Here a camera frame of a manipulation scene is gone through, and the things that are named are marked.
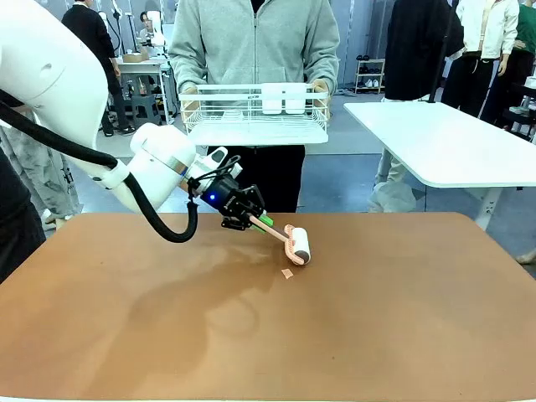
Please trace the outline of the person's left hand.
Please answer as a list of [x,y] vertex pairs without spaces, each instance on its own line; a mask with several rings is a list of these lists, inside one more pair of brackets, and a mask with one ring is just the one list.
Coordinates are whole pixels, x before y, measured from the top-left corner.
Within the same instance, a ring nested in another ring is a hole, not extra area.
[[315,99],[313,105],[326,116],[330,114],[330,90],[328,88],[327,82],[324,79],[316,79],[312,82],[312,91],[315,94],[323,94],[323,98]]

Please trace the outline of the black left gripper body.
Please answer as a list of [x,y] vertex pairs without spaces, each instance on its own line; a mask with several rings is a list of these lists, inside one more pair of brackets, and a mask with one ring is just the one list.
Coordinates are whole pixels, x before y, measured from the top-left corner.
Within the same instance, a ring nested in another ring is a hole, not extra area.
[[256,185],[242,188],[230,174],[214,178],[200,198],[222,216],[226,229],[244,231],[265,212],[265,202]]

